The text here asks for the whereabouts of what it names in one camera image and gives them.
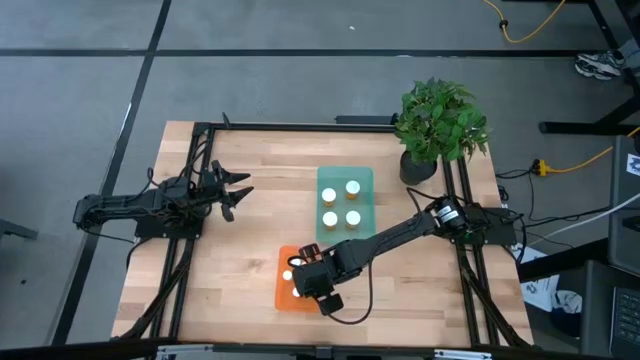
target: white cable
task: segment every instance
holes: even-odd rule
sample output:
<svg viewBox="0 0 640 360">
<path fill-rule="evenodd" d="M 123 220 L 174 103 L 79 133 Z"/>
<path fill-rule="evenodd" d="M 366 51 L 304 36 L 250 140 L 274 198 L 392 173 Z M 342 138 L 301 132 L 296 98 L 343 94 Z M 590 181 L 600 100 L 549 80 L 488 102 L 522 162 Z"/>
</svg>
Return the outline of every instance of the white cable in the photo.
<svg viewBox="0 0 640 360">
<path fill-rule="evenodd" d="M 600 215 L 598 215 L 598 216 L 594 216 L 594 217 L 592 217 L 591 219 L 587 219 L 587 220 L 585 220 L 585 221 L 581 221 L 581 222 L 579 222 L 579 223 L 577 223 L 577 224 L 569 225 L 569 226 L 564 227 L 564 228 L 562 228 L 562 229 L 560 229 L 560 230 L 556 230 L 556 231 L 552 232 L 551 234 L 545 235 L 545 236 L 543 236 L 543 237 L 548 239 L 548 238 L 550 238 L 550 237 L 552 237 L 552 236 L 554 236 L 554 235 L 558 235 L 558 234 L 560 234 L 561 232 L 565 232 L 565 231 L 567 231 L 567 230 L 571 230 L 571 229 L 576 228 L 576 227 L 578 227 L 578 226 L 582 226 L 582 225 L 584 225 L 584 224 L 590 223 L 590 222 L 592 222 L 592 221 L 594 221 L 594 220 L 598 220 L 598 219 L 600 219 L 600 218 L 601 218 L 601 217 L 603 217 L 603 216 L 607 216 L 607 215 L 609 215 L 609 214 L 611 214 L 611 213 L 614 213 L 614 212 L 618 211 L 619 209 L 621 209 L 621 208 L 623 208 L 623 207 L 627 206 L 627 204 L 629 204 L 629 203 L 633 202 L 633 201 L 634 201 L 634 200 L 636 200 L 637 198 L 640 198 L 640 193 L 637 193 L 637 194 L 636 194 L 636 196 L 632 197 L 631 199 L 629 199 L 629 200 L 627 200 L 627 201 L 623 202 L 622 204 L 620 204 L 620 205 L 618 205 L 618 206 L 614 207 L 613 209 L 611 209 L 611 210 L 609 210 L 609 211 L 607 211 L 607 212 L 603 212 L 602 214 L 600 214 Z"/>
</svg>

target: sneaker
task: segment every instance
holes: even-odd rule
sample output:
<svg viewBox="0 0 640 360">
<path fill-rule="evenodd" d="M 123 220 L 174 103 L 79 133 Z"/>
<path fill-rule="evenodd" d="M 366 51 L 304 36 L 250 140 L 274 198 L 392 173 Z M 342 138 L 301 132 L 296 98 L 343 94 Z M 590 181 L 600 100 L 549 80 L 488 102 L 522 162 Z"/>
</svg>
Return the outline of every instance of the sneaker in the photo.
<svg viewBox="0 0 640 360">
<path fill-rule="evenodd" d="M 594 65 L 591 65 L 583 60 L 576 60 L 576 71 L 586 77 L 595 77 L 598 80 L 611 80 L 613 76 L 609 73 L 601 72 Z"/>
<path fill-rule="evenodd" d="M 597 54 L 578 54 L 578 60 L 595 66 L 599 72 L 620 76 L 620 69 L 624 65 L 624 56 L 619 51 L 605 51 Z"/>
</svg>

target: orange tray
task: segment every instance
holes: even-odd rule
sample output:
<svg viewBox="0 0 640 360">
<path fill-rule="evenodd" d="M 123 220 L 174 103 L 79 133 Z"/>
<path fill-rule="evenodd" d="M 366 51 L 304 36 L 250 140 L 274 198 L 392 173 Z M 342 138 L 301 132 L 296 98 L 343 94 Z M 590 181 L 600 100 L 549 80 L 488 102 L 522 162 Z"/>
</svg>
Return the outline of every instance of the orange tray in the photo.
<svg viewBox="0 0 640 360">
<path fill-rule="evenodd" d="M 287 260 L 291 256 L 298 255 L 300 247 L 285 245 L 280 248 L 278 257 L 278 273 L 276 274 L 276 309 L 279 311 L 298 311 L 307 313 L 317 313 L 318 305 L 311 298 L 293 296 L 293 279 L 287 281 L 282 277 L 285 270 L 293 271 Z"/>
</svg>

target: green tray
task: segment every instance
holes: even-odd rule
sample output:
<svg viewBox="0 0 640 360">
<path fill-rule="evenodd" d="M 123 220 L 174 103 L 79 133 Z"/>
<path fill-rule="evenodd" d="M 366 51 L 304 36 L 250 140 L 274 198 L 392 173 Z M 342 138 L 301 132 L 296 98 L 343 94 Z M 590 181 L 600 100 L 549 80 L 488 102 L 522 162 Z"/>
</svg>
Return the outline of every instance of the green tray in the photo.
<svg viewBox="0 0 640 360">
<path fill-rule="evenodd" d="M 355 180 L 360 183 L 360 193 L 355 200 L 346 196 L 345 185 Z M 322 190 L 332 188 L 336 191 L 336 201 L 332 207 L 324 206 Z M 345 216 L 351 210 L 360 213 L 360 225 L 356 229 L 347 229 Z M 327 211 L 338 215 L 338 224 L 334 230 L 327 230 L 322 216 Z M 321 166 L 318 168 L 318 187 L 316 189 L 316 242 L 335 245 L 347 239 L 366 239 L 376 233 L 375 207 L 373 203 L 373 170 L 362 166 Z"/>
</svg>

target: concrete floor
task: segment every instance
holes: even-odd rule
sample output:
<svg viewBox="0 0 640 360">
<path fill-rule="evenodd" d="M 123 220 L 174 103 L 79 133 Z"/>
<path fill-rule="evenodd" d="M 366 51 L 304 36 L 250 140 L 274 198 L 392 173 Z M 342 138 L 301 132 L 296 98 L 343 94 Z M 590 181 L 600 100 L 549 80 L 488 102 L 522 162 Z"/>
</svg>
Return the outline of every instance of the concrete floor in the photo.
<svg viewBox="0 0 640 360">
<path fill-rule="evenodd" d="M 161 4 L 0 0 L 0 49 L 146 49 Z M 497 4 L 514 38 L 555 6 Z M 598 5 L 618 42 L 626 41 L 615 5 Z M 566 5 L 539 36 L 519 46 L 505 42 L 497 23 L 480 0 L 183 0 L 171 6 L 159 48 L 606 48 L 582 4 Z M 141 57 L 0 57 L 0 218 L 41 232 L 36 241 L 0 242 L 0 348 L 50 341 L 82 239 L 71 214 L 79 198 L 99 190 L 141 64 Z M 218 121 L 222 111 L 239 122 L 390 114 L 399 111 L 399 96 L 414 80 L 431 76 L 463 83 L 476 94 L 492 128 L 496 171 L 527 167 L 535 157 L 561 168 L 596 154 L 612 139 L 542 135 L 537 123 L 594 121 L 631 95 L 622 81 L 579 76 L 568 58 L 156 58 L 115 192 L 137 192 L 144 184 L 166 120 Z M 581 172 L 534 179 L 534 216 L 607 205 L 609 172 L 605 157 Z M 509 206 L 528 211 L 527 180 L 501 184 L 511 196 Z M 605 236 L 606 228 L 606 221 L 598 221 L 555 240 L 579 245 Z M 108 224 L 104 232 L 131 237 L 132 229 L 131 223 Z M 108 339 L 129 246 L 99 242 L 70 342 Z M 563 249 L 545 242 L 534 247 L 547 253 Z M 536 334 L 542 346 L 566 347 Z"/>
</svg>

